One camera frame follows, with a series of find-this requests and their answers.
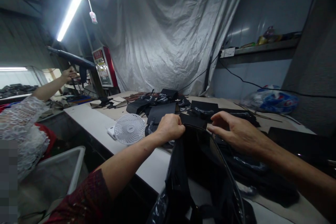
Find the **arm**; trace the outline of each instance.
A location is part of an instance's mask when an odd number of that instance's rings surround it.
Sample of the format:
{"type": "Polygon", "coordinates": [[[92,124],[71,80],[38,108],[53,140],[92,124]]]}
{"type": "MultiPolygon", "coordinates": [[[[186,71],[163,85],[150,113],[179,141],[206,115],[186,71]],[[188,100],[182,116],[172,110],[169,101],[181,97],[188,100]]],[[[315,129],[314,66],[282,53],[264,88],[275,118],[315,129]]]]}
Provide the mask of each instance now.
{"type": "Polygon", "coordinates": [[[39,100],[46,101],[51,96],[53,96],[61,87],[63,87],[66,82],[71,81],[72,78],[76,77],[76,75],[76,72],[74,72],[73,68],[70,67],[69,69],[63,71],[61,77],[36,89],[32,96],[36,97],[39,100]]]}
{"type": "Polygon", "coordinates": [[[52,212],[46,223],[109,223],[112,201],[125,188],[156,147],[178,139],[185,131],[179,116],[167,114],[158,129],[99,166],[52,212]]]}
{"type": "Polygon", "coordinates": [[[281,148],[244,119],[226,112],[219,112],[211,119],[213,126],[208,127],[210,132],[221,136],[237,151],[259,159],[292,181],[325,218],[332,223],[336,221],[335,179],[281,148]]]}
{"type": "Polygon", "coordinates": [[[124,189],[140,165],[156,147],[178,139],[184,131],[185,127],[182,125],[180,117],[167,114],[161,119],[158,129],[153,134],[122,150],[103,163],[98,169],[102,170],[111,198],[115,199],[124,189]]]}
{"type": "Polygon", "coordinates": [[[39,87],[31,96],[28,96],[22,102],[5,109],[0,114],[0,138],[4,140],[19,139],[20,136],[26,135],[32,125],[40,115],[48,110],[44,100],[54,95],[68,80],[76,75],[72,68],[63,71],[61,77],[39,87]]]}

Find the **white lace sleeve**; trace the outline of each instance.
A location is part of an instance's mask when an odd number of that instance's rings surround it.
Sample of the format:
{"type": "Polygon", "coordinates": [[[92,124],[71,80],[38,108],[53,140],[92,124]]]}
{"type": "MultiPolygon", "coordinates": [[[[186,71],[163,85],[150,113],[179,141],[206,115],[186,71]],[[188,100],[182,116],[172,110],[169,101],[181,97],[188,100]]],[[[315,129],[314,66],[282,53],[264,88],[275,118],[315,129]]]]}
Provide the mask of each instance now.
{"type": "Polygon", "coordinates": [[[26,135],[40,115],[47,110],[45,103],[35,96],[28,96],[22,102],[5,109],[0,114],[0,139],[16,140],[26,135]]]}
{"type": "Polygon", "coordinates": [[[34,125],[46,110],[43,101],[29,96],[0,113],[0,140],[17,141],[18,181],[35,168],[49,145],[46,133],[34,125]]]}

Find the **small desk fan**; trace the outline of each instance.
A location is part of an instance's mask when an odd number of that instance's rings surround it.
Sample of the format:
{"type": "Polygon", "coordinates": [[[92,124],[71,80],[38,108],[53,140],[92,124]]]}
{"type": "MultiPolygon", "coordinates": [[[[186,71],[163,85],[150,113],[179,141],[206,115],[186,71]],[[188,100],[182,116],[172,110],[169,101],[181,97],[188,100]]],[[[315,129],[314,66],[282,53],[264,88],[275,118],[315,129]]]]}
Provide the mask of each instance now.
{"type": "Polygon", "coordinates": [[[116,125],[109,128],[107,133],[114,140],[118,140],[125,145],[131,145],[143,138],[145,128],[145,121],[140,116],[126,114],[120,117],[116,125]]]}

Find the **right hand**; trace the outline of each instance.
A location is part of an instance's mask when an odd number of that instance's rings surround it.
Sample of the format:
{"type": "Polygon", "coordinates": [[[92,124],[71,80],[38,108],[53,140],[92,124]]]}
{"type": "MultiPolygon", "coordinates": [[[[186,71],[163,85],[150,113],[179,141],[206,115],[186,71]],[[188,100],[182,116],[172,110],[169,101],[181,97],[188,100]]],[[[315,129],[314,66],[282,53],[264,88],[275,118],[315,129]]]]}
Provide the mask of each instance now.
{"type": "Polygon", "coordinates": [[[180,138],[185,132],[185,126],[182,124],[181,118],[175,114],[166,114],[162,117],[158,129],[153,135],[158,136],[158,146],[180,138]]]}
{"type": "Polygon", "coordinates": [[[74,68],[71,66],[69,67],[69,69],[63,71],[61,77],[65,82],[68,82],[68,81],[71,81],[71,79],[77,77],[77,73],[75,72],[74,68]]]}
{"type": "Polygon", "coordinates": [[[221,111],[211,117],[208,130],[219,135],[240,153],[258,157],[276,145],[249,121],[221,111]]]}

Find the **person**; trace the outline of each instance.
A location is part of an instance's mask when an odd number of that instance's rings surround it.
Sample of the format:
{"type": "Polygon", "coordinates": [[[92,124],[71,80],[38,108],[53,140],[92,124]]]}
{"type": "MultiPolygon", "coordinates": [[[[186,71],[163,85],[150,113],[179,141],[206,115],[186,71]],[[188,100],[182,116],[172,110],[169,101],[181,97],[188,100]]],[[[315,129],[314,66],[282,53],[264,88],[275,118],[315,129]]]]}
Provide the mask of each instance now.
{"type": "Polygon", "coordinates": [[[7,108],[0,114],[0,139],[17,141],[17,177],[23,180],[50,151],[56,136],[42,125],[34,123],[47,111],[45,101],[53,96],[67,81],[77,76],[73,68],[62,76],[36,89],[22,102],[7,108]]]}
{"type": "MultiPolygon", "coordinates": [[[[211,133],[233,148],[268,164],[294,182],[327,219],[335,221],[336,181],[284,150],[244,119],[226,112],[212,118],[211,133]]],[[[178,115],[167,114],[158,129],[105,161],[51,213],[46,223],[107,223],[112,202],[155,148],[185,131],[178,115]]]]}

